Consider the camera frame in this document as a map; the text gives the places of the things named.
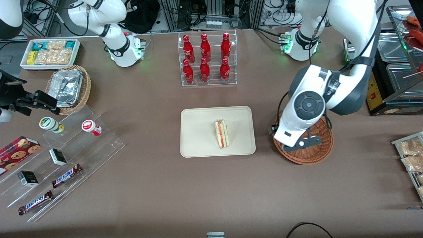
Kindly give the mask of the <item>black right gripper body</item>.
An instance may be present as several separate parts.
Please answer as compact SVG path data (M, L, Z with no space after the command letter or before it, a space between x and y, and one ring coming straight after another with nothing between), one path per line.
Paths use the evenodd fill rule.
M0 106L1 108L9 108L10 104L18 102L28 102L28 93L24 90L23 84L26 80L21 80L11 74L0 70Z

